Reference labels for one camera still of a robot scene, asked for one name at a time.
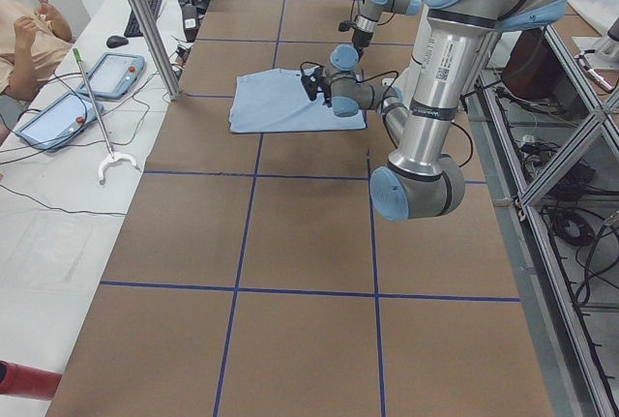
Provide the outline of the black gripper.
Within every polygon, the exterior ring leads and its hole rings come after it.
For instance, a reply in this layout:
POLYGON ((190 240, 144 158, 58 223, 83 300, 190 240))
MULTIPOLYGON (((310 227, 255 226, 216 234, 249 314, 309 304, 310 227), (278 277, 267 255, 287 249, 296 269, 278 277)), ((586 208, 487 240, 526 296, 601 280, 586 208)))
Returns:
POLYGON ((322 103, 328 107, 332 106, 331 87, 324 66, 315 66, 311 69, 301 66, 300 77, 301 84, 311 102, 317 101, 319 96, 322 96, 322 103))
POLYGON ((344 20, 339 23, 338 30, 340 32, 347 32, 353 30, 352 45, 358 52, 363 52, 371 42, 373 37, 372 32, 368 32, 360 28, 355 22, 351 20, 344 20))

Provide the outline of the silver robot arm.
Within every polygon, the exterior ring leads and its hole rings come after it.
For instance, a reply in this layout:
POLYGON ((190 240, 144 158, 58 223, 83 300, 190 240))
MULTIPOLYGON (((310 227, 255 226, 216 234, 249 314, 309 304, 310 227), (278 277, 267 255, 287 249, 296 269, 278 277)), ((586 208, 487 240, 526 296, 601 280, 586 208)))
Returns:
POLYGON ((443 216, 461 203, 465 183, 456 162, 443 151, 468 79, 477 73, 480 48, 489 34, 541 28, 559 20, 568 0, 365 0, 352 21, 352 41, 339 45, 328 62, 301 75, 310 99, 323 96, 339 117, 376 111, 396 142, 384 166, 374 170, 370 195, 390 221, 443 216), (425 12, 426 40, 412 97, 395 88, 360 81, 355 69, 384 13, 425 12))
POLYGON ((363 0, 355 17, 339 24, 340 32, 353 29, 352 45, 359 57, 363 56, 379 25, 383 13, 392 15, 416 15, 422 8, 422 0, 363 0))

